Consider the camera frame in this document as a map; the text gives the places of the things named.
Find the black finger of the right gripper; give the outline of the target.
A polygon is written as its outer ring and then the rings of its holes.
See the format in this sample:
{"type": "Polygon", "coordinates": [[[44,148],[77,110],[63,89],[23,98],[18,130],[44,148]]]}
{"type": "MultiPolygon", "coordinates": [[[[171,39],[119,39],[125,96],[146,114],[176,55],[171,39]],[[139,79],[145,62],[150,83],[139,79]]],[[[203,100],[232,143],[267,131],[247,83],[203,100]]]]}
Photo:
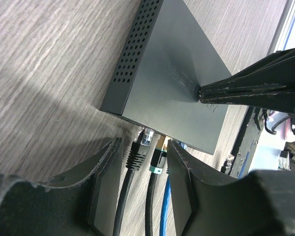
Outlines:
{"type": "Polygon", "coordinates": [[[277,51],[224,80],[201,86],[200,98],[295,92],[295,48],[277,51]]]}

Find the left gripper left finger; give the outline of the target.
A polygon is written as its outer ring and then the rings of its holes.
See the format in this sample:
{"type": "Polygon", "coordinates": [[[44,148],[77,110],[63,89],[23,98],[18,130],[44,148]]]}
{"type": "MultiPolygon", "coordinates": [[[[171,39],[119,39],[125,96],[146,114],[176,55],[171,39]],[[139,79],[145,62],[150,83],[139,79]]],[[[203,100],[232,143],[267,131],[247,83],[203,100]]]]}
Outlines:
{"type": "Polygon", "coordinates": [[[121,138],[52,177],[0,174],[0,236],[110,236],[122,168],[121,138]]]}

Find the black network switch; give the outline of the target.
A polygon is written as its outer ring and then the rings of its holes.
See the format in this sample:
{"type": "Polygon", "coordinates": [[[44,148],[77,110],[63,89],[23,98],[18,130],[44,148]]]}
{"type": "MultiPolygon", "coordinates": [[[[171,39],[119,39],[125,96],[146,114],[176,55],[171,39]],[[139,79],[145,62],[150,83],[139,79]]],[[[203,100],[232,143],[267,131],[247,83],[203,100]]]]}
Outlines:
{"type": "Polygon", "coordinates": [[[227,106],[198,90],[230,75],[184,1],[143,0],[100,109],[213,154],[227,106]]]}

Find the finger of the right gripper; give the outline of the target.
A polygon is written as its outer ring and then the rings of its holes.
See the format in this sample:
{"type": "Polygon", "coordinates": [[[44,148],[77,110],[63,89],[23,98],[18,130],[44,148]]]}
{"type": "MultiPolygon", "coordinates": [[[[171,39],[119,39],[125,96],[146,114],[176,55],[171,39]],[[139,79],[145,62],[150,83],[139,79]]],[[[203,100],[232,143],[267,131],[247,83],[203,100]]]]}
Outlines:
{"type": "Polygon", "coordinates": [[[287,113],[295,117],[295,91],[266,93],[213,93],[200,92],[205,104],[246,105],[287,113]]]}

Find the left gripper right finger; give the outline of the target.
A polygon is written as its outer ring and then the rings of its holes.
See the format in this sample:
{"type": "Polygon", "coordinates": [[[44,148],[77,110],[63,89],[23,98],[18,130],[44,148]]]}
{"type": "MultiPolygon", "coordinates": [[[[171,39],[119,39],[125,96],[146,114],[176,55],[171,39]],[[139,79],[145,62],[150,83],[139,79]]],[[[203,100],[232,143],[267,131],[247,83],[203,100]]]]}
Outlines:
{"type": "Polygon", "coordinates": [[[167,146],[179,236],[295,236],[295,171],[252,171],[236,179],[167,146]]]}

